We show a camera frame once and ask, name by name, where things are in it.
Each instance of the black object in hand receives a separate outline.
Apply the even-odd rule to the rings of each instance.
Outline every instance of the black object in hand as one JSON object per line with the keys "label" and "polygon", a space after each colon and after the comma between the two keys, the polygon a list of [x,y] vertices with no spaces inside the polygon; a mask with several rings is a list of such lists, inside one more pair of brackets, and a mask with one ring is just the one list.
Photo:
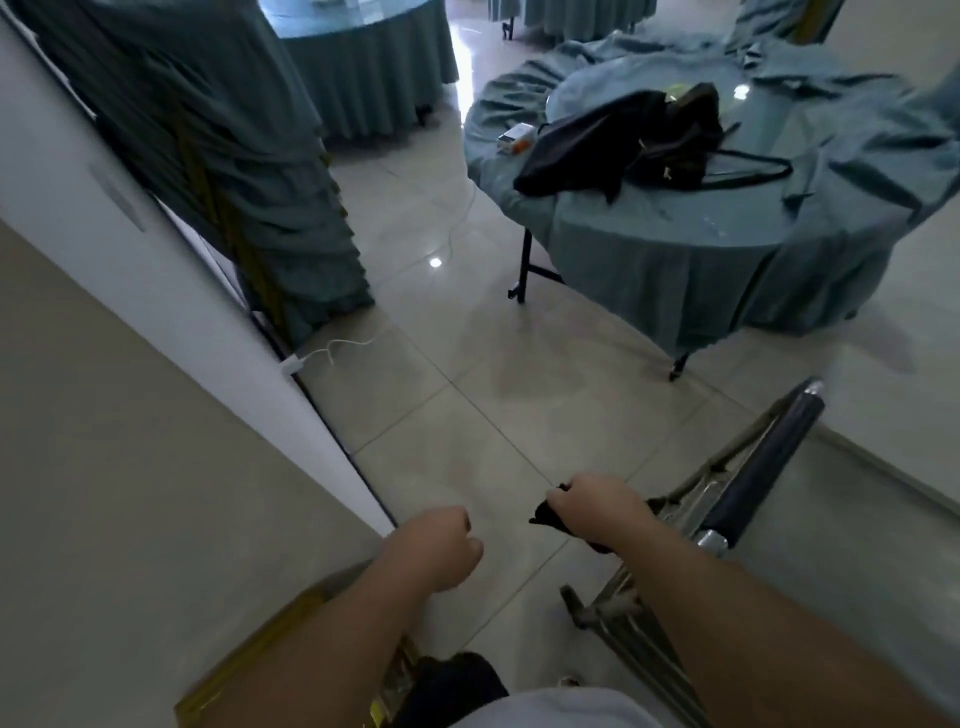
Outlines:
{"label": "black object in hand", "polygon": [[[562,483],[558,486],[562,491],[570,490],[570,486],[567,483]],[[557,515],[557,512],[550,507],[550,504],[546,501],[537,506],[537,510],[534,511],[534,517],[530,519],[530,523],[534,525],[548,525],[551,528],[556,528],[558,531],[562,531],[567,536],[572,536],[570,529],[564,525],[564,522],[560,520],[560,516]],[[587,541],[587,545],[592,548],[597,553],[613,553],[611,548],[606,546],[601,546],[600,544],[592,544]]]}

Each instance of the person's left hand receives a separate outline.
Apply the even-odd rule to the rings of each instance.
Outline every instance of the person's left hand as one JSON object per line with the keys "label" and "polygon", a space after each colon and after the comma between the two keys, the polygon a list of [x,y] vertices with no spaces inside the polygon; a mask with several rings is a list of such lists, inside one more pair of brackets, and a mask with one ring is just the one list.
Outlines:
{"label": "person's left hand", "polygon": [[376,563],[417,584],[424,596],[462,583],[483,558],[483,542],[471,537],[463,506],[434,508],[387,537]]}

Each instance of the fist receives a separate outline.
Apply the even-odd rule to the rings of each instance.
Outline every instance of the fist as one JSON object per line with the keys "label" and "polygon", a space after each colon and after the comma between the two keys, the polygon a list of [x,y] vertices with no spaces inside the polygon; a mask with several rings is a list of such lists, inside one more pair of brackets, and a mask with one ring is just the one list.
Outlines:
{"label": "fist", "polygon": [[554,488],[546,500],[574,536],[614,551],[660,523],[642,497],[610,475],[575,475],[569,490]]}
{"label": "fist", "polygon": [[424,511],[387,537],[377,561],[423,596],[445,592],[470,576],[483,558],[483,542],[469,533],[463,506]]}

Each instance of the person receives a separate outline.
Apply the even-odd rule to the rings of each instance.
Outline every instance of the person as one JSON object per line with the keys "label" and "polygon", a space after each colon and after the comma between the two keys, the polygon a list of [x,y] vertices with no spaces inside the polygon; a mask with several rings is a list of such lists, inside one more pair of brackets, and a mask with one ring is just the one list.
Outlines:
{"label": "person", "polygon": [[[950,725],[830,624],[681,538],[622,480],[578,475],[568,491],[552,490],[547,500],[574,535],[623,560],[717,728]],[[404,523],[350,588],[224,690],[205,711],[203,728],[362,725],[425,600],[455,588],[480,562],[483,545],[469,531],[460,507]],[[656,725],[618,692],[552,688],[508,697],[477,655],[429,665],[431,676],[418,681],[395,725]]]}

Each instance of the tile floor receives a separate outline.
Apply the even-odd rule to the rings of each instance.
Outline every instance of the tile floor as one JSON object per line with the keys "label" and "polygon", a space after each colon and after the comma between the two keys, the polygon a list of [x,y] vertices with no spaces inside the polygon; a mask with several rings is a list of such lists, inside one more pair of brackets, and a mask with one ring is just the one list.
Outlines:
{"label": "tile floor", "polygon": [[[660,0],[652,22],[722,33],[737,4]],[[569,624],[557,589],[569,582],[591,598],[615,562],[526,523],[544,490],[599,470],[664,492],[752,412],[818,372],[830,385],[830,427],[960,500],[960,449],[950,446],[960,419],[960,256],[950,254],[960,205],[901,243],[855,320],[804,339],[742,331],[696,354],[671,385],[662,352],[572,291],[533,277],[525,306],[506,299],[521,228],[482,192],[474,199],[461,121],[476,90],[542,45],[501,40],[483,0],[447,6],[462,81],[429,128],[331,150],[377,306],[325,327],[304,350],[369,344],[334,344],[333,363],[314,356],[302,376],[399,520],[464,503],[487,544],[463,588],[430,605],[416,635],[425,652],[475,649],[512,690],[572,670],[652,704]],[[539,248],[535,260],[548,263]]]}

